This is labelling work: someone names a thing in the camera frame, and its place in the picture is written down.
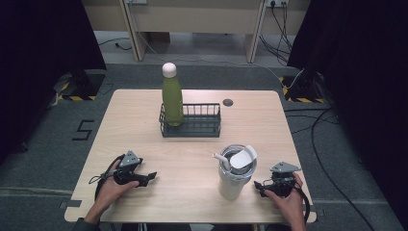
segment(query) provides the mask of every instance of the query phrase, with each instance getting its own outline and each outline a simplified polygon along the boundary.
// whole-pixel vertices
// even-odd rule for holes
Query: gray carpet
[[[323,173],[311,142],[310,126],[329,104],[292,103],[284,99],[279,81],[260,67],[178,66],[183,89],[276,90],[293,132],[293,140],[318,211],[318,221],[308,230],[369,230],[363,219],[347,203]],[[278,75],[295,75],[294,69],[276,68]],[[117,89],[159,89],[160,65],[108,64],[104,83],[94,101],[62,100],[42,117],[28,140],[25,153],[8,157],[0,168],[0,230],[70,230],[64,221],[64,204],[70,198],[90,147]],[[403,230],[370,173],[347,139],[341,119],[330,111],[315,128],[315,145],[326,171],[338,187],[355,203],[375,230]],[[91,130],[86,141],[78,133],[82,120]],[[104,224],[103,230],[111,230]]]

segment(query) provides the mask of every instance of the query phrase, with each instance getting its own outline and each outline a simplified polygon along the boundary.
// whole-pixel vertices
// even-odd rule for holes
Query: floor
[[[243,35],[171,33],[170,43],[152,42],[146,50],[142,62],[136,62],[131,49],[127,32],[95,32],[103,57],[107,64],[162,64],[177,62],[178,64],[210,64],[210,65],[260,65],[264,67],[283,67],[284,62],[268,52],[259,41],[254,64],[246,61],[243,47]],[[280,42],[280,36],[265,36],[267,43],[289,52],[288,46]],[[294,37],[288,36],[293,43]]]

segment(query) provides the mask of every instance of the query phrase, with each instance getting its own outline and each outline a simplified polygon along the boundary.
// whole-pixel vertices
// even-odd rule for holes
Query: green bottle
[[[183,95],[176,74],[175,64],[163,65],[165,79],[163,80],[162,98],[165,106],[165,121],[170,126],[179,126],[184,119]]]

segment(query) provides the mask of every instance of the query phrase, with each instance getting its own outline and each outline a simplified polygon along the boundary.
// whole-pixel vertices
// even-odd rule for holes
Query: wooden table
[[[146,188],[121,197],[104,214],[110,222],[271,223],[284,221],[272,200],[262,198],[253,181],[269,179],[269,168],[280,161],[300,167],[288,122],[278,94],[271,90],[183,90],[184,103],[221,104],[219,138],[163,138],[159,113],[160,90],[117,90],[102,120],[88,159],[72,195],[81,200],[68,207],[67,221],[86,215],[93,203],[96,183],[88,181],[105,171],[117,156],[133,150],[143,163],[138,174],[157,171]],[[222,105],[224,99],[234,105]],[[217,190],[218,161],[212,157],[225,146],[252,145],[258,153],[251,181],[234,201]],[[303,190],[309,195],[302,177]],[[309,222],[316,220],[311,213]]]

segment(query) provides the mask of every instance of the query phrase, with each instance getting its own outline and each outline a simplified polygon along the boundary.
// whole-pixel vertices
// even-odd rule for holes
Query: hazard tape
[[[70,82],[66,82],[63,85],[63,88],[61,89],[61,92],[64,92],[64,90],[66,90],[69,86]],[[84,101],[84,100],[95,100],[96,95],[95,96],[84,96],[84,95],[64,95],[61,94],[58,99],[59,100],[71,100],[71,101]]]
[[[284,81],[284,77],[280,77],[279,80],[282,85]],[[283,94],[285,95],[285,99],[288,100],[289,102],[301,102],[301,103],[323,103],[322,98],[316,98],[316,97],[293,97],[291,95],[291,89],[287,89],[288,86],[284,85],[284,88],[282,88]]]

